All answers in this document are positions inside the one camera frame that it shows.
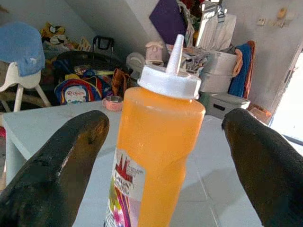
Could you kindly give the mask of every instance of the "white bottle cap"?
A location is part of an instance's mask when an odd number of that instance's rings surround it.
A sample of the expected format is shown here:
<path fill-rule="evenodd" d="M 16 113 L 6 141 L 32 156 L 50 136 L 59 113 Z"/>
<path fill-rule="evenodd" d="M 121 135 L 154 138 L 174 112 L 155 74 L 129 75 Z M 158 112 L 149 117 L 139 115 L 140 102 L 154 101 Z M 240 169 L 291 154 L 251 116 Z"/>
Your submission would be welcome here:
<path fill-rule="evenodd" d="M 155 93 L 180 99 L 198 99 L 201 80 L 179 72 L 184 36 L 178 35 L 167 68 L 145 65 L 138 84 Z"/>

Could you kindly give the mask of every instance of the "bottle label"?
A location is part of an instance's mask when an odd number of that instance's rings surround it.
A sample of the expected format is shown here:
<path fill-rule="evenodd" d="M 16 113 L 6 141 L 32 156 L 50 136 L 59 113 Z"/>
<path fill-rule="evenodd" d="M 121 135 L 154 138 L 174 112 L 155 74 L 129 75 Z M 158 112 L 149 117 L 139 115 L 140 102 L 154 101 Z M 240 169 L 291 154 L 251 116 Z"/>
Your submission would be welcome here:
<path fill-rule="evenodd" d="M 105 227 L 137 227 L 145 170 L 124 150 L 115 151 Z"/>

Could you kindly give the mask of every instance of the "white wall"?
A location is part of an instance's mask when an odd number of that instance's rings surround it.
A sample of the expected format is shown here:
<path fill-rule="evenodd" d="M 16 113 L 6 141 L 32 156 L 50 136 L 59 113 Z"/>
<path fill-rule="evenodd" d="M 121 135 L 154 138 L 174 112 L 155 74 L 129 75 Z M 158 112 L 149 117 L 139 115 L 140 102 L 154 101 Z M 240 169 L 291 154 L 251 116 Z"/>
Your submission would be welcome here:
<path fill-rule="evenodd" d="M 64 0 L 2 0 L 9 14 L 0 12 L 0 24 L 23 21 L 40 30 L 47 21 L 65 27 L 65 34 L 79 42 L 82 36 L 92 41 L 96 33 Z"/>
<path fill-rule="evenodd" d="M 292 57 L 303 40 L 302 0 L 224 0 L 228 12 L 237 16 L 232 43 L 254 40 L 256 60 L 249 99 L 271 112 L 279 86 L 283 83 Z M 275 19 L 281 7 L 295 13 L 289 27 L 257 26 L 257 19 Z"/>
<path fill-rule="evenodd" d="M 158 0 L 66 0 L 98 35 L 114 38 L 114 55 L 121 60 L 131 52 L 145 56 L 145 44 L 161 38 L 149 21 Z"/>

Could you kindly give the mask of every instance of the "white container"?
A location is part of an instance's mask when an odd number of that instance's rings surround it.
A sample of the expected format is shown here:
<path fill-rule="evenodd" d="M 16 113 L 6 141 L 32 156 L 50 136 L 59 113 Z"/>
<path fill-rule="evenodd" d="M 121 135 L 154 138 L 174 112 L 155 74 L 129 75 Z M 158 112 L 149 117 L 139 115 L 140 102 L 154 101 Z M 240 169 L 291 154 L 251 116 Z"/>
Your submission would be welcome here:
<path fill-rule="evenodd" d="M 232 76 L 230 75 L 215 75 L 204 72 L 200 73 L 201 79 L 201 92 L 228 92 L 228 88 L 231 84 Z"/>
<path fill-rule="evenodd" d="M 206 107 L 206 114 L 223 119 L 229 111 L 235 108 L 247 109 L 249 104 L 249 100 L 227 93 L 211 94 Z"/>
<path fill-rule="evenodd" d="M 203 72 L 215 75 L 232 76 L 233 68 L 237 63 L 237 56 L 219 51 L 210 52 L 211 58 L 205 65 Z"/>

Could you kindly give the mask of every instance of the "blue towel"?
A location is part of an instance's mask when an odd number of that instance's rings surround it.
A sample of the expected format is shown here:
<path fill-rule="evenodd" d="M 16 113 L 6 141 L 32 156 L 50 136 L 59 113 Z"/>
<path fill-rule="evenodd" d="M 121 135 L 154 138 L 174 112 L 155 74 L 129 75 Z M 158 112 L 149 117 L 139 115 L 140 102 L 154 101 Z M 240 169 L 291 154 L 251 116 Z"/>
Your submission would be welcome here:
<path fill-rule="evenodd" d="M 243 44 L 241 46 L 237 46 L 236 48 L 239 49 L 243 54 L 243 66 L 240 73 L 232 79 L 228 93 L 234 96 L 243 97 L 245 81 L 247 73 L 250 69 L 251 49 L 248 44 Z"/>
<path fill-rule="evenodd" d="M 39 72 L 45 66 L 40 33 L 22 22 L 0 27 L 0 61 L 16 61 L 22 77 Z"/>

